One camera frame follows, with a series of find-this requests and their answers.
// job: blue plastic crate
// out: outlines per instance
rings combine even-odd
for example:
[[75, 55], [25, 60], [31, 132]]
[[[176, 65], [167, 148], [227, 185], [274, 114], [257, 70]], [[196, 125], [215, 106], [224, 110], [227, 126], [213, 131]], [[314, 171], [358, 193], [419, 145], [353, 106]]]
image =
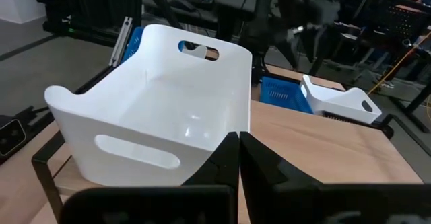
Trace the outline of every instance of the blue plastic crate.
[[310, 104], [307, 102], [299, 85], [288, 81], [262, 78], [261, 102], [313, 114]]
[[135, 28], [135, 30], [132, 33], [132, 37], [130, 37], [129, 45], [126, 48], [126, 52], [124, 53], [121, 63], [124, 63], [124, 61], [129, 59], [129, 57], [132, 57], [132, 55], [135, 54], [135, 52], [137, 52], [137, 49], [141, 44], [142, 32], [143, 32], [143, 27], [139, 26]]

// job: gray floor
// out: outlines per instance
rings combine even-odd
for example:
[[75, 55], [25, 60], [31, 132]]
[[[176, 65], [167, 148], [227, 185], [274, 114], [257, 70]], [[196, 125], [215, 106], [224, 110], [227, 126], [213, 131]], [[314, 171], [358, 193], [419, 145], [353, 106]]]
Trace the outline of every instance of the gray floor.
[[[0, 55], [48, 36], [49, 34], [42, 31], [41, 22], [35, 21], [20, 26], [0, 22]], [[111, 52], [112, 48], [105, 46], [72, 38], [57, 38], [1, 61], [0, 94], [6, 97], [0, 101], [0, 114], [14, 115], [29, 105], [44, 106], [43, 92], [50, 85], [62, 85], [71, 91], [76, 90], [107, 66]], [[290, 68], [289, 63], [276, 50], [270, 50], [265, 61]], [[311, 64], [302, 57], [300, 71], [308, 72], [310, 67]], [[319, 77], [339, 82], [350, 79], [348, 73], [337, 72], [329, 67], [322, 67]], [[403, 95], [406, 92], [410, 94], [405, 95], [406, 100], [417, 94], [417, 91], [406, 88], [399, 90], [397, 94]], [[421, 133], [386, 97], [373, 95], [372, 99], [384, 114], [400, 117], [425, 144], [431, 147], [431, 134]], [[416, 114], [431, 128], [431, 120], [428, 119], [425, 108], [418, 109]], [[429, 171], [431, 157], [397, 123], [392, 122], [391, 126], [395, 130], [391, 142], [418, 175], [425, 182], [431, 182]]]

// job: wooden tabletop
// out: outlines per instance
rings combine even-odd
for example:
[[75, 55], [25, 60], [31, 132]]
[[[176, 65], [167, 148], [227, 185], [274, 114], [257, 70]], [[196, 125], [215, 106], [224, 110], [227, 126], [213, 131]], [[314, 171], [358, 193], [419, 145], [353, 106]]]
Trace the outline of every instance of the wooden tabletop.
[[[270, 67], [294, 79], [301, 74]], [[312, 78], [325, 87], [336, 84]], [[379, 130], [305, 114], [252, 100], [251, 134], [302, 171], [324, 183], [422, 183], [394, 146]], [[63, 145], [61, 151], [68, 151]], [[73, 158], [56, 175], [63, 195], [100, 185], [85, 180]], [[250, 223], [242, 188], [239, 223]]]

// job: white plastic basket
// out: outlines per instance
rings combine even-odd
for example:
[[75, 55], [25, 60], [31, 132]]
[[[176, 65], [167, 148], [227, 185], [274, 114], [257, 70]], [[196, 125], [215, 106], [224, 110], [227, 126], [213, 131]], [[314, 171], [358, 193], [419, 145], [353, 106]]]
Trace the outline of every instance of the white plastic basket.
[[326, 111], [366, 124], [371, 124], [382, 114], [368, 95], [358, 88], [347, 91], [329, 89], [312, 84], [307, 75], [302, 77], [300, 87], [315, 114]]
[[[45, 91], [82, 175], [106, 186], [179, 186], [228, 132], [248, 131], [251, 53], [162, 25], [91, 90]], [[216, 61], [179, 51], [180, 41], [215, 48]]]

